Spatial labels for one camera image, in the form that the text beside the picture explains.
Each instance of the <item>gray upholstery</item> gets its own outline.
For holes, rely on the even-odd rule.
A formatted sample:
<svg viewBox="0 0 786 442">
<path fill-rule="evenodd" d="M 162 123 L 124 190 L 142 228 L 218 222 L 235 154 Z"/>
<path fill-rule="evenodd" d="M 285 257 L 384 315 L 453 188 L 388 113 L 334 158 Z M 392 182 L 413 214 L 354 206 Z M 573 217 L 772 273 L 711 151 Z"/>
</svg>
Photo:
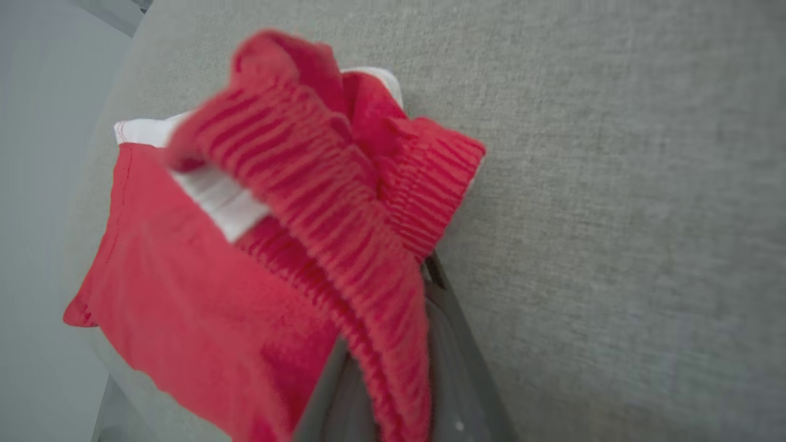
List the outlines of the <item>gray upholstery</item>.
<svg viewBox="0 0 786 442">
<path fill-rule="evenodd" d="M 277 27 L 486 143 L 438 250 L 524 439 L 786 440 L 785 5 L 156 0 L 90 141 L 69 295 L 112 123 L 192 108 Z M 161 440 L 219 438 L 90 336 Z"/>
</svg>

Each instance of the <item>dark gray object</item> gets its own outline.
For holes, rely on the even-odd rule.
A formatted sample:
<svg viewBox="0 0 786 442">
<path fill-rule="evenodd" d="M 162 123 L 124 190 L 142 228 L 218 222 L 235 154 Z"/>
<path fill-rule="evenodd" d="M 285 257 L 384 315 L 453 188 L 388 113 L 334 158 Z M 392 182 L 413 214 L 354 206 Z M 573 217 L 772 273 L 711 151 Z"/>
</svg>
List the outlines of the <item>dark gray object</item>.
<svg viewBox="0 0 786 442">
<path fill-rule="evenodd" d="M 433 442 L 513 442 L 516 434 L 436 255 L 425 263 Z M 325 364 L 294 442 L 377 440 L 371 401 L 342 338 Z"/>
<path fill-rule="evenodd" d="M 132 2 L 136 3 L 139 6 L 139 10 L 143 13 L 146 13 L 148 9 L 150 9 L 150 5 L 152 5 L 152 0 L 131 0 Z"/>
</svg>

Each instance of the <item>white fabric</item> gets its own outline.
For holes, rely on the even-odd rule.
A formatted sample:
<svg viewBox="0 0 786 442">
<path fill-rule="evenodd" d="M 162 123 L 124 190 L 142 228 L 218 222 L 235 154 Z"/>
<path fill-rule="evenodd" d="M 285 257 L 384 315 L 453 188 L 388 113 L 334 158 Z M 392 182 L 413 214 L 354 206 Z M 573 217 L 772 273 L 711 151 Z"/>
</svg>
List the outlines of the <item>white fabric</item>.
<svg viewBox="0 0 786 442">
<path fill-rule="evenodd" d="M 342 72 L 363 72 L 377 78 L 394 100 L 403 107 L 401 87 L 392 73 L 381 68 L 352 68 Z M 163 148 L 177 126 L 190 112 L 165 120 L 128 120 L 115 124 L 117 144 L 126 142 Z M 270 214 L 270 208 L 254 198 L 251 191 L 223 173 L 216 166 L 206 164 L 189 173 L 170 171 L 181 189 L 213 220 L 229 242 L 237 241 L 257 222 Z"/>
</svg>

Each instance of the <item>gray fabric surface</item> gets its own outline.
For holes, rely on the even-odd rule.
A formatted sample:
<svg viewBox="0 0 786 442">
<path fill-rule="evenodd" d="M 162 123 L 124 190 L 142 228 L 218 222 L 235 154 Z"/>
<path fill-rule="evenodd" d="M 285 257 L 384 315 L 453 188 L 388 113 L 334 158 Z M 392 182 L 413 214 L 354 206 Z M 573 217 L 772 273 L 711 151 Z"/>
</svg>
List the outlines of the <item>gray fabric surface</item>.
<svg viewBox="0 0 786 442">
<path fill-rule="evenodd" d="M 90 142 L 69 296 L 112 123 L 197 105 L 265 26 L 487 144 L 438 250 L 524 439 L 786 440 L 783 2 L 156 0 Z M 217 440 L 92 334 L 161 440 Z"/>
</svg>

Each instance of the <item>red fabric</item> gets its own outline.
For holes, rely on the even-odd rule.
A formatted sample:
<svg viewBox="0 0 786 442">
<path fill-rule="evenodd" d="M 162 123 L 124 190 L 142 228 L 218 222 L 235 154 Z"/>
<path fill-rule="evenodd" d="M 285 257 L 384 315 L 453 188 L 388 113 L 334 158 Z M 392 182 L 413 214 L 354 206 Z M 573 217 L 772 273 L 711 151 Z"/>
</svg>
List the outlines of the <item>red fabric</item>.
<svg viewBox="0 0 786 442">
<path fill-rule="evenodd" d="M 483 147 L 409 121 L 378 80 L 342 76 L 327 46 L 262 32 L 232 66 L 164 163 L 212 162 L 274 216 L 232 247 L 152 148 L 124 144 L 105 238 L 64 319 L 101 324 L 131 366 L 237 440 L 291 435 L 340 330 L 383 439 L 427 440 L 417 266 Z"/>
</svg>

